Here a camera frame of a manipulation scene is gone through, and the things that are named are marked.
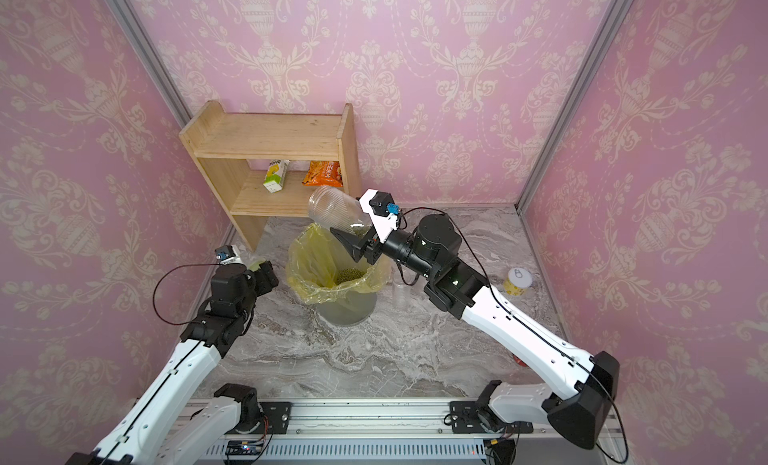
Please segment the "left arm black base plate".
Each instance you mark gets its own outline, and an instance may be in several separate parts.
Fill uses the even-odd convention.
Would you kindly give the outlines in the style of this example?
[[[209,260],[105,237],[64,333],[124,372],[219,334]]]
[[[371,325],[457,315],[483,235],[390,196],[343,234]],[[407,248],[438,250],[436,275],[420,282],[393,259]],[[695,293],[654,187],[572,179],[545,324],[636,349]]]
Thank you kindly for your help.
[[[285,435],[291,419],[292,403],[287,401],[239,403],[239,422],[226,434]]]

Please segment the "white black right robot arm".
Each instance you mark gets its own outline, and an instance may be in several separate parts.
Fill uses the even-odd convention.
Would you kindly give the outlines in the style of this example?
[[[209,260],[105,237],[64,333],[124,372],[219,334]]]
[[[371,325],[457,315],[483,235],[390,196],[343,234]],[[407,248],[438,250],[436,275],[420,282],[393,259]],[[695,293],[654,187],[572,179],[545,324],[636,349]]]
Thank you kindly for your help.
[[[517,434],[522,422],[546,422],[571,444],[597,448],[616,409],[618,361],[568,343],[506,300],[482,266],[460,258],[466,240],[449,215],[434,211],[411,231],[393,224],[387,236],[367,223],[329,230],[354,261],[387,257],[424,278],[423,291],[436,308],[493,338],[543,380],[543,391],[531,393],[489,382],[474,404],[484,429]]]

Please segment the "green-lidded clear jar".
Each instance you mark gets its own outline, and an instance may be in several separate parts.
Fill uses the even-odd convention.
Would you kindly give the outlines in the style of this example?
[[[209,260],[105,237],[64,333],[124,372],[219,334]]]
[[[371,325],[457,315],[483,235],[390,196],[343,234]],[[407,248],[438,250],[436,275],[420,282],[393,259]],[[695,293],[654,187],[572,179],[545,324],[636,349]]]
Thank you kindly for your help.
[[[325,229],[364,235],[372,226],[359,202],[342,189],[323,185],[318,187],[308,201],[308,216]]]

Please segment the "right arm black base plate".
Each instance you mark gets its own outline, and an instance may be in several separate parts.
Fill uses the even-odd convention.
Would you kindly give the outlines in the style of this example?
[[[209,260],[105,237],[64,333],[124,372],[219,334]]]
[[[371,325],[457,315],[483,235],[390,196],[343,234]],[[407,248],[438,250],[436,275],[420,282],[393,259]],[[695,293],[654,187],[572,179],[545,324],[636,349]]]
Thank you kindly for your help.
[[[473,401],[451,401],[449,412],[443,418],[443,424],[451,428],[454,434],[496,434],[516,436],[531,434],[534,431],[530,422],[516,421],[503,423],[494,418],[489,410],[479,409]]]

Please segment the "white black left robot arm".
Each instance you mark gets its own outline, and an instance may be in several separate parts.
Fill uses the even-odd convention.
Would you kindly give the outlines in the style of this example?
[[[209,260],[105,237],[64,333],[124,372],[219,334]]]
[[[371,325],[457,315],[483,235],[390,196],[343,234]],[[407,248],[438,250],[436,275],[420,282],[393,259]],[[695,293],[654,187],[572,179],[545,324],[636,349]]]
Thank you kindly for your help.
[[[149,388],[95,448],[71,464],[194,464],[230,431],[266,429],[255,388],[226,384],[180,430],[173,425],[202,381],[250,328],[256,300],[279,284],[270,262],[254,270],[231,258],[211,279],[211,295],[187,322],[170,359]]]

